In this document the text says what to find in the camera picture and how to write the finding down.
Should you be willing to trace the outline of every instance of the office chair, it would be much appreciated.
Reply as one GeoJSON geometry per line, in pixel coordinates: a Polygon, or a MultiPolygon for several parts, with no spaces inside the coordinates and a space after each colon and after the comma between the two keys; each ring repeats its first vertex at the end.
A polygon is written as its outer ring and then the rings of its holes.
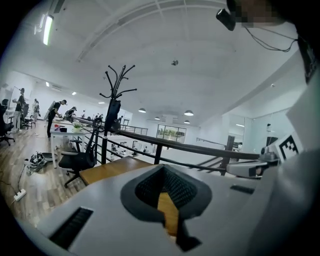
{"type": "Polygon", "coordinates": [[[13,142],[15,142],[15,139],[8,137],[7,134],[11,131],[14,125],[12,123],[5,123],[4,114],[6,110],[7,106],[0,104],[0,142],[6,141],[10,146],[9,140],[13,140],[13,142]]]}
{"type": "Polygon", "coordinates": [[[79,144],[85,143],[84,141],[81,141],[81,140],[70,140],[71,142],[76,143],[78,152],[67,152],[67,151],[61,152],[61,155],[63,157],[59,162],[59,166],[65,169],[72,169],[72,170],[68,170],[66,172],[66,175],[69,175],[69,173],[74,174],[74,176],[64,184],[65,188],[68,186],[70,182],[80,177],[80,171],[92,168],[97,164],[97,147],[93,143],[95,135],[96,135],[95,143],[97,143],[99,130],[94,120],[92,134],[86,146],[85,152],[80,152],[79,144]]]}
{"type": "Polygon", "coordinates": [[[20,116],[20,129],[22,129],[23,127],[26,127],[27,129],[31,127],[32,129],[33,119],[26,118],[26,116],[28,115],[28,111],[29,111],[29,104],[25,104],[23,108],[23,112],[21,113],[21,116],[20,116]]]}

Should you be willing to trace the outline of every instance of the man in black shirt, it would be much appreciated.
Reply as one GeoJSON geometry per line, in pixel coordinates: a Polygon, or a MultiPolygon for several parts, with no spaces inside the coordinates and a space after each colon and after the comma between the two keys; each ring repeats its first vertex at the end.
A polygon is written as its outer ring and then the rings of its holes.
{"type": "Polygon", "coordinates": [[[62,114],[59,114],[58,110],[59,110],[61,105],[65,105],[65,104],[67,104],[67,101],[65,99],[62,100],[62,101],[56,102],[53,105],[52,110],[50,110],[50,113],[49,113],[49,116],[48,116],[48,127],[46,129],[46,134],[48,135],[48,138],[51,138],[50,129],[51,129],[52,121],[54,120],[56,115],[58,115],[60,118],[62,117],[62,114]]]}
{"type": "Polygon", "coordinates": [[[18,132],[20,129],[20,117],[22,110],[25,105],[25,88],[20,89],[20,97],[18,100],[13,99],[12,102],[16,103],[15,111],[14,111],[14,116],[13,116],[13,125],[14,125],[14,132],[18,132]]]}
{"type": "Polygon", "coordinates": [[[71,109],[65,112],[64,119],[72,123],[73,121],[72,116],[74,115],[75,111],[77,111],[77,107],[73,106],[71,109]]]}

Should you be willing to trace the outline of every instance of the black mesh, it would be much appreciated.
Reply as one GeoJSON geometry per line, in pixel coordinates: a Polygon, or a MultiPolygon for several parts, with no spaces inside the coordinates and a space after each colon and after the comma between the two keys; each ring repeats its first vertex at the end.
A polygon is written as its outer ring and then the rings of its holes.
{"type": "Polygon", "coordinates": [[[171,171],[165,172],[164,187],[177,209],[189,203],[197,194],[193,184],[171,171]]]}
{"type": "Polygon", "coordinates": [[[155,172],[148,178],[141,181],[135,188],[136,196],[154,208],[158,207],[158,199],[164,184],[164,172],[155,172]]]}
{"type": "Polygon", "coordinates": [[[177,209],[189,203],[197,194],[193,184],[165,168],[144,179],[135,188],[136,196],[154,208],[157,208],[159,195],[163,191],[168,192],[177,209]]]}

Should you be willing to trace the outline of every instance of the cable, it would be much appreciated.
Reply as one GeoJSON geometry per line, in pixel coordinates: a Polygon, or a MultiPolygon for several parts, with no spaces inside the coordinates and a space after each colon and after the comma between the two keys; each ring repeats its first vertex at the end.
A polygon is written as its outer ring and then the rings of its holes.
{"type": "Polygon", "coordinates": [[[265,49],[267,49],[267,50],[269,50],[269,51],[279,51],[279,52],[287,53],[287,52],[289,52],[289,51],[291,50],[291,47],[292,47],[292,45],[294,44],[294,42],[298,41],[298,39],[294,39],[294,40],[291,42],[291,44],[290,44],[290,46],[289,46],[288,49],[279,49],[279,48],[273,47],[273,46],[267,44],[266,42],[262,41],[261,39],[257,38],[255,35],[253,35],[253,34],[250,32],[250,30],[249,30],[246,26],[245,26],[244,28],[246,29],[246,31],[248,31],[248,33],[250,34],[250,36],[251,36],[259,45],[261,45],[263,48],[265,48],[265,49]]]}
{"type": "Polygon", "coordinates": [[[0,182],[3,182],[4,184],[10,186],[10,187],[13,189],[14,194],[17,194],[15,188],[11,185],[11,183],[6,183],[6,182],[3,181],[3,180],[0,180],[0,182]]]}
{"type": "Polygon", "coordinates": [[[23,165],[23,168],[22,168],[22,171],[21,171],[21,173],[20,173],[19,180],[18,180],[18,191],[19,191],[19,192],[20,192],[19,183],[20,183],[20,179],[21,179],[22,173],[24,172],[25,166],[26,166],[26,165],[24,164],[24,165],[23,165]]]}

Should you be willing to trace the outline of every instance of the bag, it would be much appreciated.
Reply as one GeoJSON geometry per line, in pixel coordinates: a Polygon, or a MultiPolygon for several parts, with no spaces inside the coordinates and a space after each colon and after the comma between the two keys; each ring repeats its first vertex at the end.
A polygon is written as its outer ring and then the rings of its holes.
{"type": "Polygon", "coordinates": [[[53,109],[54,109],[54,105],[55,105],[55,104],[56,104],[56,102],[55,102],[55,101],[53,101],[53,102],[51,103],[51,105],[50,105],[50,107],[48,108],[48,111],[46,112],[46,114],[45,114],[45,116],[44,116],[43,120],[47,120],[47,119],[48,119],[49,114],[50,114],[51,110],[53,110],[53,109]]]}

